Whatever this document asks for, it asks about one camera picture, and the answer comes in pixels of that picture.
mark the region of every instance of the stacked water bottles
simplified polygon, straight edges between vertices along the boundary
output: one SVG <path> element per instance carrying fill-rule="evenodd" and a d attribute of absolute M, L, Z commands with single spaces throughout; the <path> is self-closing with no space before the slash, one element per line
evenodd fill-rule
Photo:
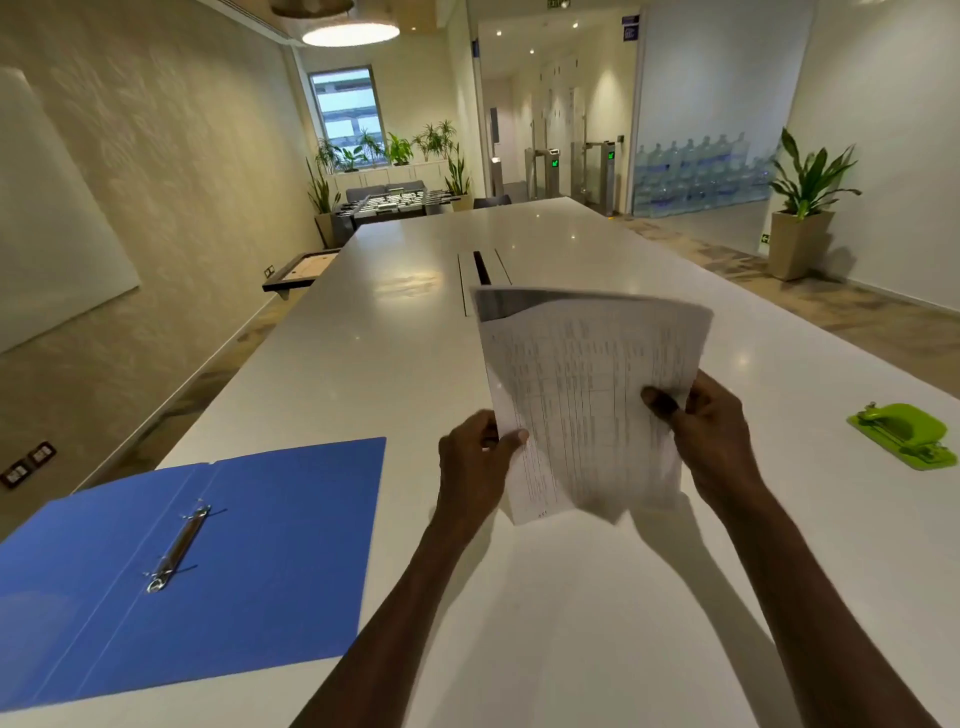
<path fill-rule="evenodd" d="M 721 134 L 715 142 L 693 139 L 680 148 L 673 142 L 652 152 L 641 146 L 634 171 L 634 216 L 666 217 L 702 209 L 740 205 L 770 198 L 775 178 L 772 158 L 747 163 L 750 142 L 742 133 L 735 142 Z"/>

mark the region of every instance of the blue binder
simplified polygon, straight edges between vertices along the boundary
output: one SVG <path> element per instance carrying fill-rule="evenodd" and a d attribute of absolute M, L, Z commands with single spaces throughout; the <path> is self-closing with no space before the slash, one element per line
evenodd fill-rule
<path fill-rule="evenodd" d="M 344 654 L 385 445 L 263 452 L 48 503 L 0 545 L 0 710 Z M 208 515 L 185 521 L 199 504 Z"/>

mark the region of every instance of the building outside window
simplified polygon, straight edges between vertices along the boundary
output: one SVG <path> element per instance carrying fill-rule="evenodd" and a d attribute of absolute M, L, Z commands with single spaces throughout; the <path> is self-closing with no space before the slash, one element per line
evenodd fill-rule
<path fill-rule="evenodd" d="M 360 144 L 361 134 L 367 132 L 383 145 L 383 123 L 368 67 L 311 73 L 310 84 L 332 144 L 352 150 Z M 369 166 L 374 161 L 383 161 L 383 157 L 357 166 Z"/>

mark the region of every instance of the person's left hand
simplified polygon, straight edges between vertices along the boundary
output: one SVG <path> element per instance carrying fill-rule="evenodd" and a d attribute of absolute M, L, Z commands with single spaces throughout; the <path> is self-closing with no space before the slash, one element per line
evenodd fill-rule
<path fill-rule="evenodd" d="M 491 410 L 482 409 L 440 438 L 437 523 L 466 541 L 472 539 L 500 502 L 510 459 L 528 437 L 519 429 L 497 442 L 496 419 Z"/>

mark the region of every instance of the white table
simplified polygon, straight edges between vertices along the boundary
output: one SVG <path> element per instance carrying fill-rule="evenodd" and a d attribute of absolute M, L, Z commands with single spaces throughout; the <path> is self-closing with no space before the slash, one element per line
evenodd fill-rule
<path fill-rule="evenodd" d="M 385 435 L 369 619 L 430 517 L 438 438 L 490 405 L 457 263 L 474 250 L 494 282 L 499 253 L 513 284 L 713 308 L 703 366 L 743 399 L 770 487 L 919 698 L 945 724 L 960 723 L 960 470 L 915 473 L 844 422 L 871 400 L 908 401 L 960 427 L 960 401 L 569 200 L 364 226 L 163 465 Z M 629 516 L 610 525 L 571 513 L 516 528 L 497 513 L 444 599 L 407 725 L 791 725 L 732 545 L 688 473 L 683 488 L 706 547 L 696 527 L 644 526 L 677 570 Z M 333 664 L 0 723 L 279 728 Z M 747 695 L 759 696 L 758 717 Z"/>

